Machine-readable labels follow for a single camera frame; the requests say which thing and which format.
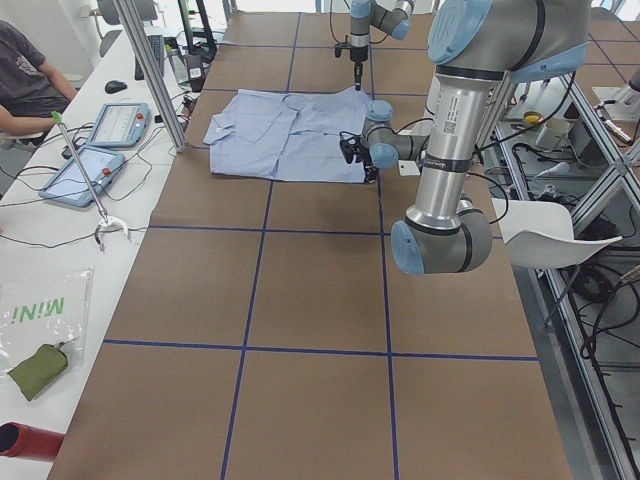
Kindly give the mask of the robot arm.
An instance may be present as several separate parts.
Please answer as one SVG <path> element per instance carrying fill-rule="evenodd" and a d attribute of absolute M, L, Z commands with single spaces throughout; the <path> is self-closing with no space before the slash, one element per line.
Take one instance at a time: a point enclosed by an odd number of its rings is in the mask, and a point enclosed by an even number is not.
<path fill-rule="evenodd" d="M 504 78 L 522 83 L 576 71 L 586 58 L 589 20 L 587 1 L 447 1 L 428 38 L 439 87 L 429 133 L 395 133 L 392 107 L 382 100 L 368 104 L 360 133 L 341 133 L 347 163 L 372 170 L 412 160 L 420 168 L 416 200 L 391 228 L 401 271 L 466 272 L 488 258 L 490 222 L 463 186 L 489 92 Z"/>
<path fill-rule="evenodd" d="M 415 9 L 412 0 L 397 1 L 389 10 L 376 1 L 352 1 L 350 6 L 350 31 L 343 41 L 335 40 L 334 56 L 340 58 L 349 52 L 353 63 L 354 88 L 362 89 L 364 63 L 368 60 L 371 44 L 370 31 L 375 28 L 396 40 L 403 40 L 410 28 L 410 16 Z"/>

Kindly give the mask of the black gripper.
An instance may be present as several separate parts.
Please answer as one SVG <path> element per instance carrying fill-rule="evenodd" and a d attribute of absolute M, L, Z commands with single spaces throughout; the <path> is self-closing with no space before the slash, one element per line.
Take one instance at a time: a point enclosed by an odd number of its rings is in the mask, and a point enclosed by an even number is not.
<path fill-rule="evenodd" d="M 354 87 L 356 91 L 362 89 L 363 63 L 368 60 L 369 45 L 354 46 L 349 42 L 338 42 L 334 46 L 334 57 L 340 58 L 344 51 L 349 52 L 349 58 L 354 63 Z"/>
<path fill-rule="evenodd" d="M 377 181 L 379 170 L 373 165 L 369 150 L 362 144 L 359 134 L 341 131 L 339 133 L 339 148 L 347 164 L 362 164 L 364 183 Z"/>

